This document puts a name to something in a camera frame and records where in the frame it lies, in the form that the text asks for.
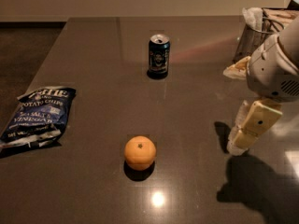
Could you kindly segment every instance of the metal container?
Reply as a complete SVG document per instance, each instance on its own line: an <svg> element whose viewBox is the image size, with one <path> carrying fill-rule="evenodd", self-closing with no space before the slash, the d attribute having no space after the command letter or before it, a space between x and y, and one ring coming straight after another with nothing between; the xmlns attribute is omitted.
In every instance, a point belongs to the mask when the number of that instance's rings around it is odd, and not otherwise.
<svg viewBox="0 0 299 224"><path fill-rule="evenodd" d="M148 76L155 79L168 75L170 42L167 35L153 35L149 41Z"/></svg>

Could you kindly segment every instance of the beige wall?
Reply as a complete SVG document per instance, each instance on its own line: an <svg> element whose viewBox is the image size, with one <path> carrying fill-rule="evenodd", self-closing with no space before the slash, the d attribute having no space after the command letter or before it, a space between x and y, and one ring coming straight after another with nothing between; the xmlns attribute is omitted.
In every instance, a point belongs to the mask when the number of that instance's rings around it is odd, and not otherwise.
<svg viewBox="0 0 299 224"><path fill-rule="evenodd" d="M240 15L242 7L286 7L290 0L0 0L0 21L66 21L94 16Z"/></svg>

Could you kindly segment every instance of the orange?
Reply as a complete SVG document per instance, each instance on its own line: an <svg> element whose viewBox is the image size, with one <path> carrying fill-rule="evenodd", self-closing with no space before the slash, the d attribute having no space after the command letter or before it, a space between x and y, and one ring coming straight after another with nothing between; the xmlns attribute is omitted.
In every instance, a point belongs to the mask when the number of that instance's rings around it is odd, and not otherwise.
<svg viewBox="0 0 299 224"><path fill-rule="evenodd" d="M128 141L124 148L124 158L134 170L149 168L156 157L155 145L145 136L136 136Z"/></svg>

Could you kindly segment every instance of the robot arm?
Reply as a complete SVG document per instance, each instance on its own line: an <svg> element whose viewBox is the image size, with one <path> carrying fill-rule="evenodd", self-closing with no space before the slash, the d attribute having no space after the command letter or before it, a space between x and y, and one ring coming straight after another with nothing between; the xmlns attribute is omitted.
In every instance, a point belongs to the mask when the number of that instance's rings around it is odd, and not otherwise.
<svg viewBox="0 0 299 224"><path fill-rule="evenodd" d="M277 122L281 103L299 99L299 17L245 60L248 87L263 99L240 107L227 146L233 155L244 153ZM236 64L230 67L240 70Z"/></svg>

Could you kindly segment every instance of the table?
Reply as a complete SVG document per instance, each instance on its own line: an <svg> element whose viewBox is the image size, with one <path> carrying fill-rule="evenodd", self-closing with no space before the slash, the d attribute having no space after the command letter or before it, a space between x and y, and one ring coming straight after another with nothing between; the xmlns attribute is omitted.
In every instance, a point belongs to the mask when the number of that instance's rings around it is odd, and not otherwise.
<svg viewBox="0 0 299 224"><path fill-rule="evenodd" d="M223 148L242 101L255 98L246 82L222 75L243 27L237 16L70 19L28 88L77 90L66 132L48 148L2 156L0 222L298 220L296 153L286 152L298 148L298 104L286 105L285 118L244 157ZM171 39L162 80L146 75L157 33ZM125 166L135 135L157 147L152 173Z"/></svg>

